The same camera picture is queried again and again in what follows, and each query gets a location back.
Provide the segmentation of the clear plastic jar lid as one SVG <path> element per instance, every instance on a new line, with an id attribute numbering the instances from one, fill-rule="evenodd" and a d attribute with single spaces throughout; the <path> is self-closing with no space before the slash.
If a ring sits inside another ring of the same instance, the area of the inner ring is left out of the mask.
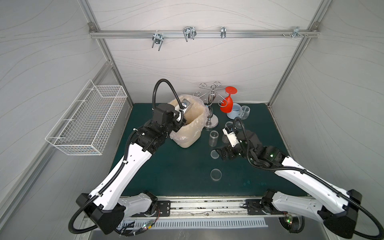
<path id="1" fill-rule="evenodd" d="M 212 159 L 217 159 L 217 154 L 218 154 L 218 152 L 216 150 L 212 150 L 211 153 L 210 153 L 211 158 Z"/>

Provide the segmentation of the jar with dried flowers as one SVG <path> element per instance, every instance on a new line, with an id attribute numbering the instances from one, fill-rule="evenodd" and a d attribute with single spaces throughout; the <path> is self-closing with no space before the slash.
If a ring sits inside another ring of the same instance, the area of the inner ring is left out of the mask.
<path id="1" fill-rule="evenodd" d="M 217 145 L 218 138 L 219 138 L 219 132 L 217 132 L 215 130 L 210 131 L 209 146 L 210 147 L 215 147 Z"/>

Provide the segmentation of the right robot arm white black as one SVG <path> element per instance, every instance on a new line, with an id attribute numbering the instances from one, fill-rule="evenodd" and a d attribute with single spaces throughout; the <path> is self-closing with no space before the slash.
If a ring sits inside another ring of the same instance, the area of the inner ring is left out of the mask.
<path id="1" fill-rule="evenodd" d="M 359 236 L 368 240 L 382 240 L 384 228 L 377 218 L 362 207 L 362 194 L 356 190 L 338 188 L 298 164 L 274 146 L 263 146 L 258 136 L 245 128 L 241 118 L 224 127 L 224 136 L 229 144 L 216 149 L 223 160 L 242 157 L 255 169 L 268 171 L 284 178 L 303 191 L 307 197 L 296 197 L 276 190 L 267 190 L 261 200 L 248 204 L 254 211 L 266 215 L 284 214 L 286 225 L 291 223 L 290 215 L 299 215 L 322 223 L 330 232 L 344 238 Z M 359 213 L 365 214 L 378 228 L 378 234 L 358 232 L 356 225 Z"/>

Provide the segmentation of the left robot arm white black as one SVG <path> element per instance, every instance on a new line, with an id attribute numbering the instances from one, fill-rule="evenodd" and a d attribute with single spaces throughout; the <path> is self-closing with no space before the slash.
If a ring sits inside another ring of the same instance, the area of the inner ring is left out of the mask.
<path id="1" fill-rule="evenodd" d="M 170 87 L 176 97 L 177 107 L 156 104 L 161 83 Z M 160 79 L 155 84 L 152 110 L 152 119 L 133 130 L 126 142 L 123 157 L 108 176 L 91 193 L 83 193 L 77 198 L 79 209 L 69 220 L 70 233 L 78 235 L 101 229 L 107 235 L 114 232 L 124 219 L 127 208 L 119 203 L 123 191 L 144 163 L 170 137 L 171 132 L 178 132 L 186 124 L 186 107 L 167 79 Z"/>

